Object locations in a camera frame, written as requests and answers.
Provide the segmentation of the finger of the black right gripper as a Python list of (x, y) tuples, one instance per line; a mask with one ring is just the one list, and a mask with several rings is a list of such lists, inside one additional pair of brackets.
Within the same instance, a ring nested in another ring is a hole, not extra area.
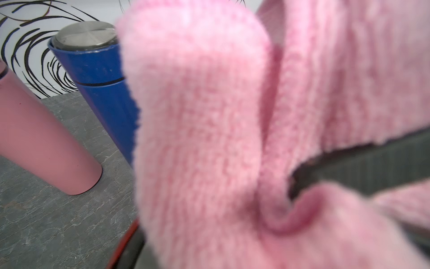
[(424, 129), (383, 145), (357, 146), (308, 160), (293, 174), (290, 197), (324, 180), (372, 195), (429, 176), (430, 130)]

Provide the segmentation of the pink microfiber cloth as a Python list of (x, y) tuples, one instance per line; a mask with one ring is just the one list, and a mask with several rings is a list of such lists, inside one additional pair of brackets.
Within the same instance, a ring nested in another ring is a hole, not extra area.
[(160, 268), (429, 268), (403, 231), (430, 229), (428, 179), (289, 197), (304, 162), (430, 125), (428, 1), (134, 1), (116, 30)]

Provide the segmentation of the red thermos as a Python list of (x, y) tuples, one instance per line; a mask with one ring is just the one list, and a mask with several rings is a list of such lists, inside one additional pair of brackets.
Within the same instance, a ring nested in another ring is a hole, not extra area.
[(134, 269), (145, 242), (145, 234), (138, 219), (135, 219), (121, 238), (106, 268)]

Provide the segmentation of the blue thermos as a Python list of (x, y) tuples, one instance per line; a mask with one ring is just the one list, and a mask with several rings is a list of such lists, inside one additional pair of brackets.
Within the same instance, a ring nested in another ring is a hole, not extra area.
[(115, 27), (103, 21), (77, 22), (59, 30), (48, 47), (132, 164), (139, 110), (122, 73)]

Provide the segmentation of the pink thermos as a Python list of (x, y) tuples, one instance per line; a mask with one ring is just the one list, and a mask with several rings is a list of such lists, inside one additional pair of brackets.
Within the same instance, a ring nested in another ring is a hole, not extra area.
[(101, 164), (1, 63), (1, 155), (68, 195), (99, 181)]

